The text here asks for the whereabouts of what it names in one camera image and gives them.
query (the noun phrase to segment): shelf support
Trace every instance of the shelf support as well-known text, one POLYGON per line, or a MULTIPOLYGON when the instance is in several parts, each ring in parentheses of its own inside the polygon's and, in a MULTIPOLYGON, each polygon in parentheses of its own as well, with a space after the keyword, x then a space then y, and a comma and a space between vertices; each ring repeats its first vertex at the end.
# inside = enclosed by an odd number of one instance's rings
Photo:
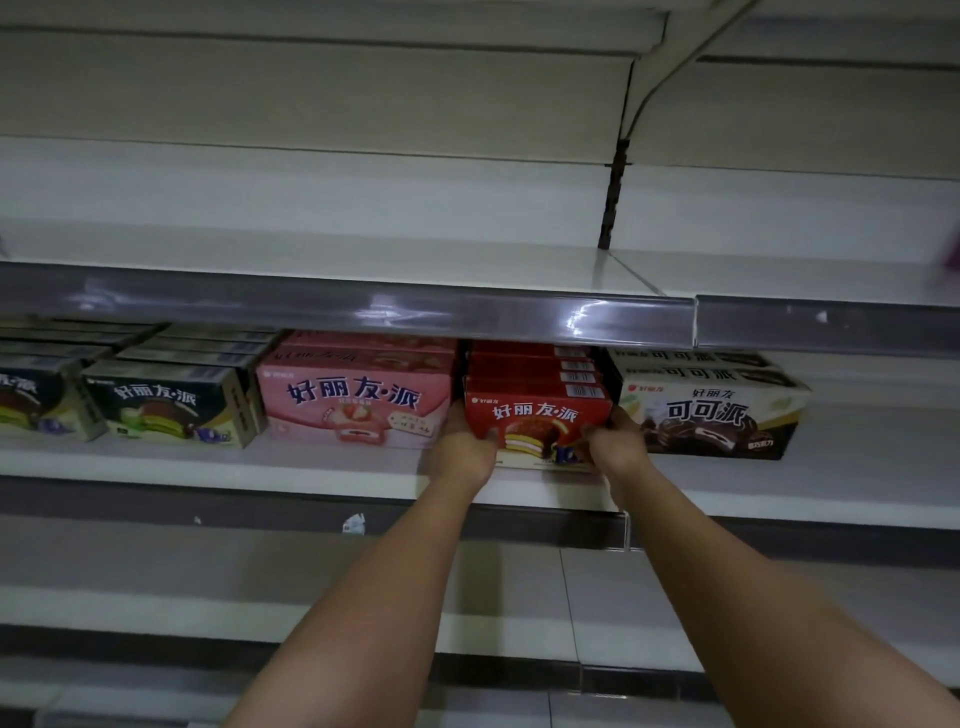
POLYGON ((650 97, 681 68, 695 61, 710 44, 759 0, 713 0, 703 12, 667 17, 663 42, 634 63, 620 126, 620 138, 630 139, 650 97))

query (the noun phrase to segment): pink box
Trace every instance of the pink box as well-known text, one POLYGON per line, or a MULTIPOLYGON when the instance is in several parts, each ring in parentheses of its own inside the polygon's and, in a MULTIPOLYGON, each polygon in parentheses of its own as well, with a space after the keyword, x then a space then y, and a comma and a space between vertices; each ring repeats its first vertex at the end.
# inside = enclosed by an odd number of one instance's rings
POLYGON ((423 449, 450 406, 453 354, 281 346, 257 367, 280 437, 423 449))
POLYGON ((291 333, 284 346, 322 347, 324 349, 372 349, 380 352, 450 352, 457 351, 457 340, 442 336, 407 336, 392 333, 350 333, 347 331, 315 331, 301 328, 291 333))

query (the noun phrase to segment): hand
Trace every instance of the hand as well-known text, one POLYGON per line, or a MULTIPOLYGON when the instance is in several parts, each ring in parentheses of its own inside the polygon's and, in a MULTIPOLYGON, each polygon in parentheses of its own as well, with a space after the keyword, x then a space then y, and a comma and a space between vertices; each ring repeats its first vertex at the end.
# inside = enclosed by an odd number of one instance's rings
POLYGON ((581 448, 580 453, 607 477, 613 502, 623 508, 626 484, 649 472, 653 463, 640 425, 631 420, 622 407, 613 408, 610 422, 608 427, 584 427, 587 446, 581 448))
POLYGON ((480 440, 464 417, 464 404, 455 401, 446 415, 444 430, 427 458, 430 482, 442 480, 445 488, 463 489, 469 499, 480 492, 496 464, 496 431, 480 440))

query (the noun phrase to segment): person's left arm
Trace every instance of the person's left arm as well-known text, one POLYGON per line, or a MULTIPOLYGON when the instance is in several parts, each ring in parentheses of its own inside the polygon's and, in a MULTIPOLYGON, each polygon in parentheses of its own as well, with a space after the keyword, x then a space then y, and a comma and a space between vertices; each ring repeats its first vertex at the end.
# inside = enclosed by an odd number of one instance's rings
POLYGON ((223 728, 412 726, 460 530, 495 456, 454 404, 426 490, 306 614, 223 728))

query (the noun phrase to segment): forearm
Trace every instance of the forearm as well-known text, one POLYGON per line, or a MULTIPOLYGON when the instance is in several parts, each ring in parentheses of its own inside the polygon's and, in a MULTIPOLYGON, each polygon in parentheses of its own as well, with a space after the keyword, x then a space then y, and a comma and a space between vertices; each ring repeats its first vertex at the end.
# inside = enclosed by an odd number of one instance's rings
POLYGON ((652 465, 622 490, 650 562, 741 728, 901 725, 903 705, 924 728, 960 719, 932 678, 704 515, 652 465))
POLYGON ((432 483, 307 613, 228 728, 413 724, 469 506, 445 486, 432 483))

